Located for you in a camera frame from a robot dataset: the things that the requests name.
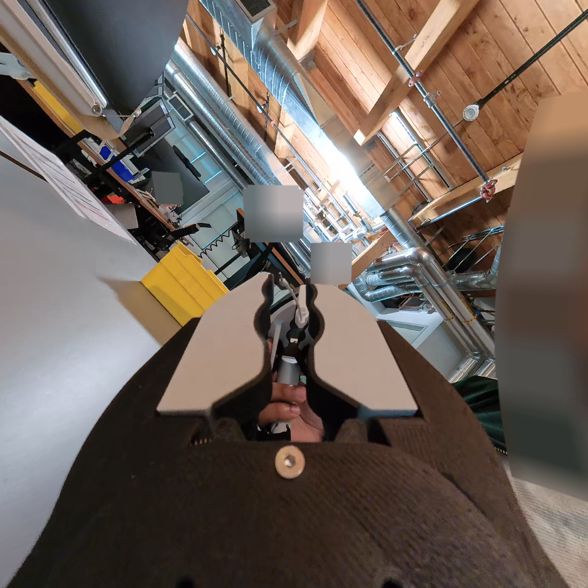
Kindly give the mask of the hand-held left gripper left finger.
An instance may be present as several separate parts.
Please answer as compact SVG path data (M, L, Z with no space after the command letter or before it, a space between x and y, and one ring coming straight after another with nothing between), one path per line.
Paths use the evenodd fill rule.
M267 337L273 276L261 272L207 309L157 406L167 416L258 416L272 396Z

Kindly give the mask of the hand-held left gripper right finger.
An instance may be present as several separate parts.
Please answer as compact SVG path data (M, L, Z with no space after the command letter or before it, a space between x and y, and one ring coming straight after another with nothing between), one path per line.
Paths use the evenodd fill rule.
M376 318L332 285L312 285L308 301L313 382L359 412L416 412L417 403Z

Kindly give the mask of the person's right hand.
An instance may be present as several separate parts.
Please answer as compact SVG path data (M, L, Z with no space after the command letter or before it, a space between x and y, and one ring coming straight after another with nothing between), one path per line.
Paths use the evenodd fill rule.
M270 430L275 423L288 424L290 440L302 443L320 443L325 430L321 418L311 409L306 387L274 383L270 403L258 417L261 430Z

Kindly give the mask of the yellow plastic bin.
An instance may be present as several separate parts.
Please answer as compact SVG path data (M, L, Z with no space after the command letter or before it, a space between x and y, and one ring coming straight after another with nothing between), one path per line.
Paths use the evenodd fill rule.
M218 277L182 243L141 279L143 286L182 326L202 314L229 292Z

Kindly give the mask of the raised standing desk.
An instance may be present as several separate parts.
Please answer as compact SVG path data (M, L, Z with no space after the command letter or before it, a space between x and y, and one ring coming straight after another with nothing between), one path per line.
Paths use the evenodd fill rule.
M231 279L233 286L245 282L260 272L268 272L278 282L278 274L292 286L297 288L305 282L305 275L292 258L287 248L279 243L251 242L245 237L245 218L242 208L236 211L237 222L232 227L233 248L246 259L246 264Z

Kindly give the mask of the blue plastic bin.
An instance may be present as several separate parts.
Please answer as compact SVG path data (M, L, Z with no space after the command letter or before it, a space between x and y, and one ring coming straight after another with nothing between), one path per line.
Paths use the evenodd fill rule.
M103 144L100 146L100 150L99 150L99 155L101 158L103 158L103 160L105 162L109 162L110 159L112 158L112 151L111 149L106 145ZM128 169L128 167L126 166L125 163L123 163L121 160L115 162L111 167L111 170L114 171L114 173L121 178L121 180L125 181L125 182L130 182L132 180L134 180L134 173L132 171L130 171Z

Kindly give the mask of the printed paper sheet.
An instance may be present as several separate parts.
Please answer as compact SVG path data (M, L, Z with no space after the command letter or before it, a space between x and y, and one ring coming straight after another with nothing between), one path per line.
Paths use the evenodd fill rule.
M1 132L76 213L114 235L134 242L130 233L109 213L92 192L52 152L35 142L5 118Z

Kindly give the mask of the black tablet beige board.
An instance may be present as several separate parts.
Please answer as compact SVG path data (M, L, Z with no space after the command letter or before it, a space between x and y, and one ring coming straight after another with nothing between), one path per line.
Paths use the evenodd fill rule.
M180 36L188 1L28 1L60 57L92 77L106 106L83 126L101 139L123 134L123 121L151 92Z

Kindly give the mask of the cluster of silver duct pipes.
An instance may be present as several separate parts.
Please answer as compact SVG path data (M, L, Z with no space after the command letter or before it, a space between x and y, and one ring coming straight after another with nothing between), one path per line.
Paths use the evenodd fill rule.
M238 49L248 65L277 100L320 158L340 181L345 196L371 220L380 219L384 234L401 247L380 254L369 269L361 269L354 288L365 302L375 303L409 293L421 293L444 319L466 349L453 381L471 375L496 377L492 352L495 344L434 254L394 206L395 195L382 173L369 170L371 158L323 98L302 64L296 60L275 28L275 7L251 15L254 1L197 1Z

